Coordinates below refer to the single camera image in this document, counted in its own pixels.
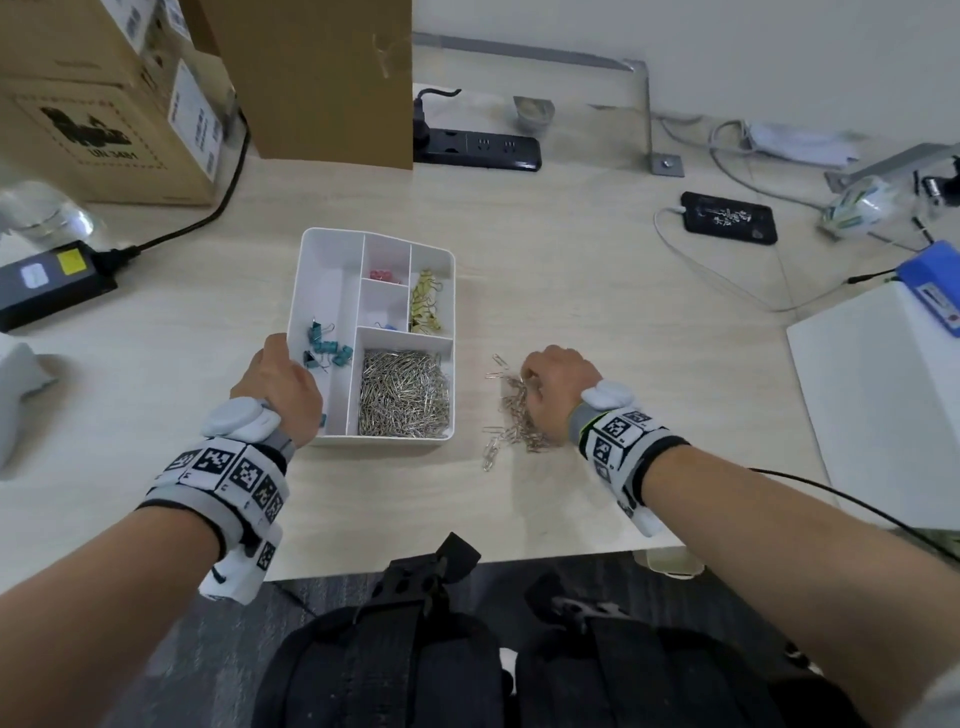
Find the phone case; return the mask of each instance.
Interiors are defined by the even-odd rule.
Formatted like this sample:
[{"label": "phone case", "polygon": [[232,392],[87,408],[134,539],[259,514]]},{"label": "phone case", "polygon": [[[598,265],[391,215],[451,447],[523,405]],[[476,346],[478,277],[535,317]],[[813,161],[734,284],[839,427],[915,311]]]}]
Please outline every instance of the phone case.
[{"label": "phone case", "polygon": [[766,205],[751,205],[696,192],[685,192],[680,202],[686,207],[684,227],[689,232],[757,245],[777,242],[774,211]]}]

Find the desk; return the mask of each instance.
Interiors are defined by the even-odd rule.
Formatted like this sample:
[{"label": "desk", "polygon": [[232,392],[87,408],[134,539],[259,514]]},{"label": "desk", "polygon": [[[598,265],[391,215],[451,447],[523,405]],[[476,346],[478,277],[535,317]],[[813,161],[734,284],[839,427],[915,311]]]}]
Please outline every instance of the desk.
[{"label": "desk", "polygon": [[[428,99],[433,124],[505,131],[502,100]],[[286,329],[300,235],[311,226],[380,231],[457,256],[457,434],[433,450],[302,450],[269,578],[381,570],[434,550],[451,530],[486,560],[675,545],[669,533],[641,536],[571,449],[505,449],[481,470],[481,429],[502,422],[500,383],[484,378],[492,355],[518,367],[552,342],[629,383],[690,442],[822,480],[783,330],[795,315],[718,288],[669,252],[651,223],[686,189],[754,195],[695,150],[684,150],[685,180],[651,177],[639,162],[643,138],[632,111],[558,105],[537,174],[252,154],[218,223],[144,254],[118,292],[17,332],[49,355],[60,382],[30,401],[0,482],[0,590],[122,518],[196,439],[264,337]],[[202,214],[95,211],[121,243]],[[782,246],[694,238],[672,217],[662,222],[678,245],[770,303],[791,302]],[[781,236],[802,246],[813,232],[793,220]]]}]

